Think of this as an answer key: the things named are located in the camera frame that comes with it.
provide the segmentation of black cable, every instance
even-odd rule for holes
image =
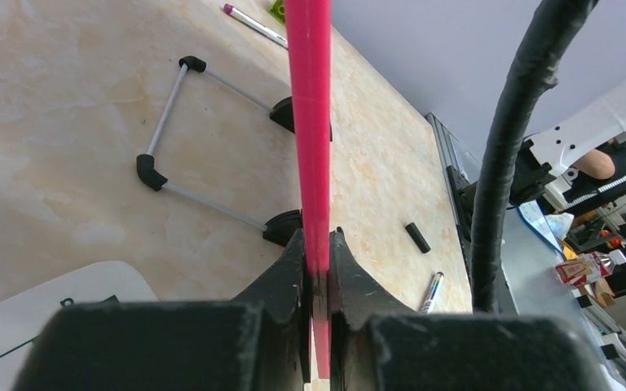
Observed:
[[[474,309],[496,311],[505,206],[514,162],[539,97],[558,83],[558,62],[597,0],[543,0],[510,66],[488,135],[471,227]]]

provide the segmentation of white marker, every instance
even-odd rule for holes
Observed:
[[[255,19],[251,18],[250,16],[246,15],[245,13],[237,10],[233,5],[228,4],[228,3],[224,4],[224,7],[222,8],[222,10],[224,11],[225,14],[230,15],[232,18],[234,18],[234,19],[240,21],[241,23],[249,26],[253,30],[261,33],[262,35],[264,35],[265,37],[270,38],[271,41],[274,41],[274,42],[278,43],[283,48],[285,48],[285,49],[289,48],[289,44],[287,43],[287,38],[282,37],[278,33],[275,33],[273,30],[263,26],[257,20],[255,20]]]
[[[428,289],[428,297],[425,299],[423,306],[421,307],[422,314],[430,314],[433,311],[435,301],[438,300],[438,292],[440,291],[440,285],[443,284],[445,275],[442,271],[439,271],[433,276],[433,281],[430,283]]]

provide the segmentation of person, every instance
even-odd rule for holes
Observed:
[[[584,154],[572,164],[572,167],[580,172],[572,181],[571,189],[565,193],[568,201],[573,201],[625,176],[626,143],[618,144],[611,139]]]

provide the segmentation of black plastic connector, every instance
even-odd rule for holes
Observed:
[[[293,126],[293,102],[291,96],[278,102],[270,112],[270,119],[279,126],[296,134]],[[330,142],[333,141],[333,126],[330,125]]]
[[[421,235],[421,232],[419,231],[419,228],[417,227],[416,224],[411,223],[408,226],[404,227],[404,229],[406,229],[407,232],[409,233],[409,236],[411,236],[412,239],[414,239],[414,243],[417,244],[418,248],[421,250],[422,253],[425,254],[430,251],[430,246],[425,241],[423,235]]]
[[[154,156],[146,153],[135,158],[135,171],[138,173],[138,178],[154,191],[161,190],[167,181],[167,178],[155,170]]]
[[[592,300],[589,298],[589,296],[582,295],[580,297],[577,297],[577,304],[580,305],[581,309],[584,309],[592,306]]]
[[[195,57],[194,55],[187,55],[179,60],[179,67],[181,68],[184,64],[188,66],[189,71],[196,71],[198,73],[203,73],[207,69],[207,63],[202,59]]]
[[[616,358],[620,357],[620,353],[618,353],[618,350],[615,348],[615,346],[613,345],[603,345],[601,347],[601,351],[603,352],[603,355],[606,357],[606,360],[615,360]]]
[[[298,209],[290,210],[274,216],[265,225],[267,229],[262,233],[262,238],[268,242],[286,247],[287,243],[292,239],[294,232],[298,229],[303,229],[303,216]]]

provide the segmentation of red rod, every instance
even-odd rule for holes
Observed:
[[[326,281],[330,269],[331,6],[330,0],[284,0],[284,9],[306,261],[311,278]],[[313,309],[315,353],[319,377],[328,379],[329,319],[326,303],[320,304],[319,310]]]

